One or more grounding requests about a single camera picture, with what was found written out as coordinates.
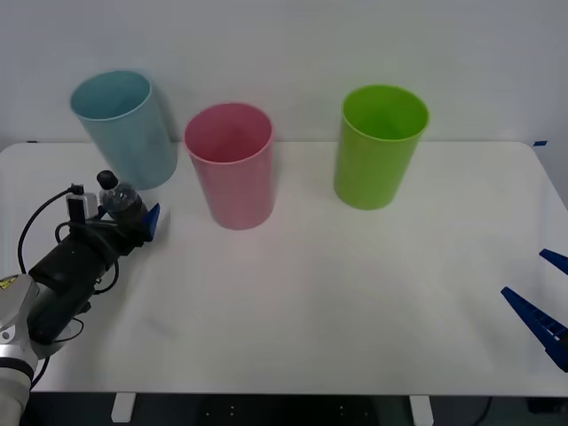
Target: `cable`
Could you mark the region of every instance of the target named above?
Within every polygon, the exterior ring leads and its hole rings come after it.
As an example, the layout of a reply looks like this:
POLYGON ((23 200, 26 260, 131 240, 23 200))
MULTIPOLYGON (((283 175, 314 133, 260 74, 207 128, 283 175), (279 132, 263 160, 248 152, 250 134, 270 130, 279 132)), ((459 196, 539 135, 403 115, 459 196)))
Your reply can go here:
POLYGON ((487 417, 487 415, 489 414, 489 409, 491 408, 491 404, 493 403, 493 397, 488 397, 487 398, 487 403, 485 404, 485 408, 483 409, 483 412, 481 413, 481 415, 477 418, 477 420, 475 420, 471 426, 479 426, 483 420, 485 420, 485 418, 487 417))
POLYGON ((46 359, 43 360, 43 365, 42 365, 42 369, 39 371, 39 373, 37 374, 37 376, 35 377, 34 380, 32 380, 32 384, 29 387, 30 390, 34 389, 35 386, 37 385, 37 383, 42 380, 43 375, 45 374, 45 370, 47 370, 47 366, 50 363, 50 357, 47 357, 46 359))
POLYGON ((70 187, 70 188, 66 189, 65 191, 58 193, 57 195, 52 196, 48 201, 46 201, 44 204, 42 204, 39 207, 39 209, 37 209, 35 211, 35 213, 31 216, 31 218, 26 223, 26 226, 24 226, 24 229, 22 230, 21 235, 20 235, 20 240, 18 241, 18 263, 20 264, 21 273, 26 273, 26 266, 24 265, 23 248, 24 248, 24 240, 26 239, 26 235, 28 234, 29 228, 34 223, 34 221, 39 216, 39 214, 42 211, 44 211, 47 206, 52 204, 57 199, 61 198, 63 195, 66 195, 66 194, 72 193, 72 192, 73 192, 73 189, 72 189, 72 187, 70 187))
POLYGON ((79 324, 81 324, 81 329, 77 332, 76 335, 72 336, 72 337, 67 337, 65 339, 61 339, 61 340, 54 340, 53 343, 64 343, 64 342, 69 342, 70 340, 75 339, 76 337, 79 337, 79 335, 83 332, 83 329, 85 328, 85 323, 82 322, 80 319, 78 318, 72 318, 72 320, 77 321, 79 324))
POLYGON ((100 233, 98 233, 97 231, 95 231, 94 229, 92 229, 91 227, 84 225, 84 224, 79 224, 76 222, 64 222, 62 224, 57 225, 57 228, 55 228, 55 239, 57 240, 57 242, 61 242, 61 238, 59 237, 59 231, 61 231, 61 228, 63 226, 69 226, 69 228, 81 228, 84 229, 87 233, 90 233, 93 237, 95 237, 97 240, 99 240, 103 246, 105 246, 105 248, 112 253, 112 255, 116 258, 120 257, 120 255, 118 253, 116 253, 116 250, 114 250, 113 246, 111 246, 107 240, 105 240, 105 237, 103 237, 100 233))
MULTIPOLYGON (((59 236, 59 232, 61 231, 61 228, 63 228, 64 226, 69 226, 69 228, 81 228, 86 230, 87 232, 91 233, 91 235, 95 236, 97 239, 99 239, 100 242, 103 243, 103 245, 106 247, 106 249, 108 249, 111 253, 113 253, 113 256, 118 257, 119 255, 115 252, 114 248, 112 248, 112 246, 108 243, 107 240, 105 240, 105 238, 99 234, 97 231, 95 231, 94 229, 90 228, 87 225, 83 225, 83 224, 77 224, 75 222, 64 222, 62 224, 57 225, 57 227, 55 228, 55 240, 57 240, 57 243, 61 242, 61 237, 59 236)), ((93 293, 93 295, 102 295, 103 293, 106 293, 108 290, 110 290, 112 287, 114 287, 114 285, 118 282, 118 277, 120 274, 119 271, 119 267, 118 267, 118 260, 115 260, 114 263, 114 278, 113 278, 113 282, 110 283, 110 285, 106 288, 103 288, 102 290, 95 290, 95 292, 93 293)))
POLYGON ((118 275, 119 275, 119 271, 118 271, 118 260, 114 261, 114 278, 113 278, 113 282, 110 283, 110 285, 108 287, 103 288, 102 290, 95 290, 95 292, 93 293, 93 295, 102 295, 103 293, 106 293, 108 290, 110 290, 112 287, 114 287, 116 285, 116 283, 118 282, 118 275))

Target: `pink cup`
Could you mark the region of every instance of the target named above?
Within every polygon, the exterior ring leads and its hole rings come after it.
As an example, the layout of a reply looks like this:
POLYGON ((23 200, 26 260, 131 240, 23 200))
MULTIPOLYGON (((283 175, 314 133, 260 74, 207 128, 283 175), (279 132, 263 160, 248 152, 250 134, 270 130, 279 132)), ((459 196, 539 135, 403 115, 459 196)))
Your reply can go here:
POLYGON ((213 218, 249 229, 272 213, 272 124, 246 104, 215 105, 185 128, 185 144, 213 218))

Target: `cup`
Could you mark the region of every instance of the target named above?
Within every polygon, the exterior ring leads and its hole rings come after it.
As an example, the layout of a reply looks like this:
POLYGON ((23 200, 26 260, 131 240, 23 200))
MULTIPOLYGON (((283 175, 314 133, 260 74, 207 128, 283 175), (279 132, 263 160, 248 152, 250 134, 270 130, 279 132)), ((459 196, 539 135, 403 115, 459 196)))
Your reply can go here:
POLYGON ((356 209, 384 207, 428 125, 428 108, 410 91, 369 85, 345 98, 342 118, 335 193, 356 209))
POLYGON ((144 76, 132 71, 96 75, 75 89, 71 109, 121 181, 152 189, 176 170, 176 152, 144 76))
POLYGON ((185 144, 211 216, 240 230, 272 213, 272 124, 254 106, 228 103, 197 114, 185 128, 185 144))

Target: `white table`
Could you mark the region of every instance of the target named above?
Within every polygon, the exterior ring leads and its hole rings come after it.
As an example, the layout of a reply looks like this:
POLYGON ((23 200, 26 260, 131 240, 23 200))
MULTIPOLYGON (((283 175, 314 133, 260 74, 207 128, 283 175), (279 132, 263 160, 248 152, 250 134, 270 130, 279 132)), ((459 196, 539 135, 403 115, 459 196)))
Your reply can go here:
MULTIPOLYGON (((500 294, 568 324, 568 277, 538 256, 568 253, 568 212, 531 148, 421 143, 376 211, 335 196, 335 148, 277 143, 274 211, 235 232, 210 218, 180 147, 174 177, 144 194, 163 206, 156 240, 122 260, 37 389, 568 396, 500 294)), ((105 167, 91 144, 0 154, 0 274, 19 270, 33 211, 71 182, 98 191, 105 167)), ((63 201, 38 218, 28 267, 66 218, 63 201)))

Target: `water bottle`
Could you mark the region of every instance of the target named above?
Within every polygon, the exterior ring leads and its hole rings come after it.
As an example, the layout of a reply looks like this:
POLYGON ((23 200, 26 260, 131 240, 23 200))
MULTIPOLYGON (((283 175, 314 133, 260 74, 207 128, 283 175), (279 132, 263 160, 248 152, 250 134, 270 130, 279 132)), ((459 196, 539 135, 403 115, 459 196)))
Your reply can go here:
POLYGON ((127 183, 119 182, 112 171, 101 171, 97 181, 102 188, 100 204, 116 222, 137 221, 148 212, 136 190, 127 183))

